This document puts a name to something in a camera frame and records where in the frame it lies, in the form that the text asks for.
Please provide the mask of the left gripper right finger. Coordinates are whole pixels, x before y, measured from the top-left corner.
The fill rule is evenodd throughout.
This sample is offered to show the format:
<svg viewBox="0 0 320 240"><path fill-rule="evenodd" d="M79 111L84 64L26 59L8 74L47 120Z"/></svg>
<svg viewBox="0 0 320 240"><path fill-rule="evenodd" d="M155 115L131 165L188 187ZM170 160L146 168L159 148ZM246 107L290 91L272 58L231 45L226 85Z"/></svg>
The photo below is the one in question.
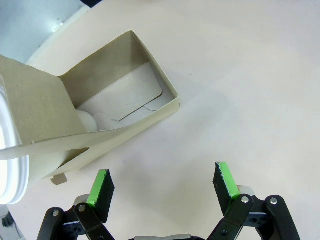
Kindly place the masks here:
<svg viewBox="0 0 320 240"><path fill-rule="evenodd" d="M258 199L252 189L237 185L226 162L216 162L213 185L223 214L209 240L236 240L244 227L262 240L299 240L288 206L280 195Z"/></svg>

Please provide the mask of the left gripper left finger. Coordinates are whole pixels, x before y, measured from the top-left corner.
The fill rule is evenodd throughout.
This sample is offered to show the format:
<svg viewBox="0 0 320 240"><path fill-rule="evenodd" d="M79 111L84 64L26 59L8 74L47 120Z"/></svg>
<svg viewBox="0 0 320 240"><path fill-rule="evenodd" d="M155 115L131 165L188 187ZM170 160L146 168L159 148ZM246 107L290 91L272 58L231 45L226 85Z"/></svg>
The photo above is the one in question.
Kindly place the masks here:
<svg viewBox="0 0 320 240"><path fill-rule="evenodd" d="M73 206L64 211L59 207L47 210L40 227L38 240L113 240L104 226L107 222L115 186L110 170L101 169L89 194L76 198Z"/></svg>

